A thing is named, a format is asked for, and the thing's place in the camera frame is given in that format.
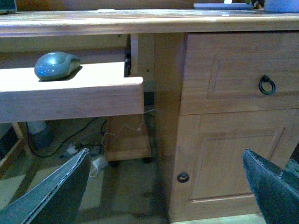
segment drawer front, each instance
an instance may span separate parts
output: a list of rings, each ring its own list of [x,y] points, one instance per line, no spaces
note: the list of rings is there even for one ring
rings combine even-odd
[[[298,43],[299,32],[187,35],[180,114],[298,108]]]

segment drawer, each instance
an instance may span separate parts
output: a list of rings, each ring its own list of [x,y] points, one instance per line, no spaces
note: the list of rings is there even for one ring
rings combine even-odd
[[[298,108],[298,43],[299,32],[188,34],[180,114]]]
[[[66,81],[39,82],[34,68],[1,69],[0,123],[144,113],[143,79],[124,77],[123,53],[76,55],[82,68]]]

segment round knob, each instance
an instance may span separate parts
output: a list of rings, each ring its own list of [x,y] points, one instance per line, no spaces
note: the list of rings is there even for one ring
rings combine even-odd
[[[190,179],[189,175],[185,172],[178,175],[177,180],[180,183],[186,183]]]
[[[263,88],[263,83],[270,83],[270,85],[272,86],[272,90],[271,91],[266,91]],[[275,85],[275,83],[268,76],[263,76],[261,78],[261,81],[258,84],[258,88],[260,89],[261,93],[263,93],[265,95],[272,95],[276,91],[276,85]]]

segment wooden floor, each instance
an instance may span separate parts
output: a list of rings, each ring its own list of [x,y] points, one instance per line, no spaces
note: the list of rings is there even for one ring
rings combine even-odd
[[[261,214],[249,214],[242,216],[194,220],[172,224],[266,224],[266,222]]]

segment white plug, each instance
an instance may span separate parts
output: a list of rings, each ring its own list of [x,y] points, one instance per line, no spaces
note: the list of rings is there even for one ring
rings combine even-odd
[[[92,178],[97,178],[99,175],[99,171],[103,168],[105,168],[106,166],[108,166],[108,162],[105,160],[105,158],[103,156],[100,156],[99,158],[95,159],[93,161],[93,166],[94,169],[92,172],[90,172],[90,177]]]

